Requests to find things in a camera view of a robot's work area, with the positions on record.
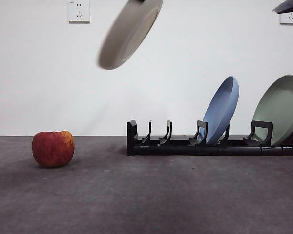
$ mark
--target gray plate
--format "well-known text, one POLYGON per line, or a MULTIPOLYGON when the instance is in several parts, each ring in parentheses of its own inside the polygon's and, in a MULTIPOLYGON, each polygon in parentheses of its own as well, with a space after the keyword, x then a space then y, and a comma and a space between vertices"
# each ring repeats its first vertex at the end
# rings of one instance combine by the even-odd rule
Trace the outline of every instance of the gray plate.
POLYGON ((105 39, 99 66, 112 70, 126 62, 147 36, 162 4, 163 0, 129 0, 105 39))

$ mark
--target falling plate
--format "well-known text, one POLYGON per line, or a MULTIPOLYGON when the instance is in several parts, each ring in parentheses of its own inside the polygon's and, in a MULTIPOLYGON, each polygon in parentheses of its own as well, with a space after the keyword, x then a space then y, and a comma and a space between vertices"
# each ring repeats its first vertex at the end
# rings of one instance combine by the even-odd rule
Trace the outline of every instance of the falling plate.
MULTIPOLYGON (((279 146, 293 131, 293 75, 273 83, 261 98, 253 120, 272 122, 271 146, 279 146)), ((267 129, 256 128, 252 139, 262 141, 267 129)))
POLYGON ((138 49, 153 26, 163 0, 129 0, 103 43, 99 66, 112 70, 138 49))
MULTIPOLYGON (((207 145, 217 143, 228 127, 234 114, 239 99, 239 84, 233 77, 228 77, 221 84, 208 109, 203 121, 208 123, 207 145)), ((204 135, 204 129, 200 129, 198 140, 204 135)))

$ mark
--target outlet plate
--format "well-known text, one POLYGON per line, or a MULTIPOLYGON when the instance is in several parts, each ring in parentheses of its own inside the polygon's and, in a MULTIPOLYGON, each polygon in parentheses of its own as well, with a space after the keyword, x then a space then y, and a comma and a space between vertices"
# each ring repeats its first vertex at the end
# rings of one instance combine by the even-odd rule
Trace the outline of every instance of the outlet plate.
POLYGON ((68 2, 68 21, 90 23, 90 1, 77 0, 68 2))
POLYGON ((280 24, 293 24, 293 12, 280 14, 280 24))

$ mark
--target apple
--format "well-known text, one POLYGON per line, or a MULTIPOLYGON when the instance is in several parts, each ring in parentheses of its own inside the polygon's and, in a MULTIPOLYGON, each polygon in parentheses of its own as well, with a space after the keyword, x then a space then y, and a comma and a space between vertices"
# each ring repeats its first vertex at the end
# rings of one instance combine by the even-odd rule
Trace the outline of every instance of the apple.
POLYGON ((33 138, 33 156, 43 167, 61 167, 74 155, 75 141, 69 131, 41 132, 33 138))

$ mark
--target dark object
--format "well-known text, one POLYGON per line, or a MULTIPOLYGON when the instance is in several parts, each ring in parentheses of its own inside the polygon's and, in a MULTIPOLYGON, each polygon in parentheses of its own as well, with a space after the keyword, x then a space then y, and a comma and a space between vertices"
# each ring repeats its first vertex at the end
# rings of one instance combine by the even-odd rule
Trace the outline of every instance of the dark object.
POLYGON ((149 134, 139 140, 137 123, 132 120, 127 123, 127 155, 197 155, 197 156, 293 156, 293 132, 279 146, 271 147, 273 134, 271 122, 253 121, 250 135, 242 140, 228 140, 229 126, 225 137, 217 144, 206 145, 208 123, 197 122, 196 134, 190 139, 172 139, 172 122, 167 123, 167 133, 163 138, 151 140, 151 122, 149 134), (267 137, 263 141, 255 140, 255 127, 266 128, 267 137))
POLYGON ((243 139, 245 143, 250 146, 268 146, 270 147, 270 142, 272 139, 273 124, 271 122, 262 121, 252 121, 251 133, 246 139, 243 139), (253 140, 252 137, 255 135, 255 127, 267 128, 267 137, 263 141, 253 140))
POLYGON ((278 14, 293 12, 293 0, 287 0, 281 3, 273 11, 278 14))

